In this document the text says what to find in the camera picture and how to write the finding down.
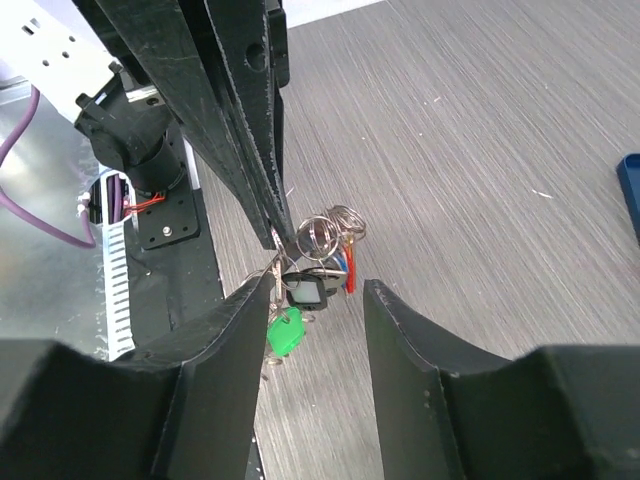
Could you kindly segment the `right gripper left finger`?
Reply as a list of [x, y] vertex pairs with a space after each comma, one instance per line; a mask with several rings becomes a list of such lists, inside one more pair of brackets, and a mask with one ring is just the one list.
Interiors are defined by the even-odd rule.
[[103, 362], [53, 340], [1, 344], [5, 479], [241, 479], [272, 280]]

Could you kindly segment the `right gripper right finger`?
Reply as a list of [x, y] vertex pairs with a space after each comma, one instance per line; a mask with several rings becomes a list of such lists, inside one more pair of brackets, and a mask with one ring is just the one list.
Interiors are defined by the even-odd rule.
[[635, 479], [639, 350], [547, 345], [513, 360], [363, 287], [388, 479]]

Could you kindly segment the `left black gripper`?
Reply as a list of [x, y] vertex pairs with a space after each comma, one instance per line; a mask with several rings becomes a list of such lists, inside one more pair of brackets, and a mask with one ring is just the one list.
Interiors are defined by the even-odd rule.
[[98, 1], [94, 29], [120, 62], [94, 109], [94, 151], [143, 196], [168, 195], [179, 127], [238, 200], [262, 243], [295, 236], [283, 179], [289, 84], [282, 1]]

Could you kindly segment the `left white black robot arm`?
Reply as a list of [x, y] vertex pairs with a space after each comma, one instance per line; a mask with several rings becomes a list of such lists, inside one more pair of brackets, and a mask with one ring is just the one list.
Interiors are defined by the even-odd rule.
[[85, 39], [34, 1], [1, 5], [1, 54], [129, 180], [103, 191], [145, 249], [196, 237], [185, 154], [239, 201], [261, 245], [295, 235], [283, 188], [287, 23], [279, 1], [79, 1]]

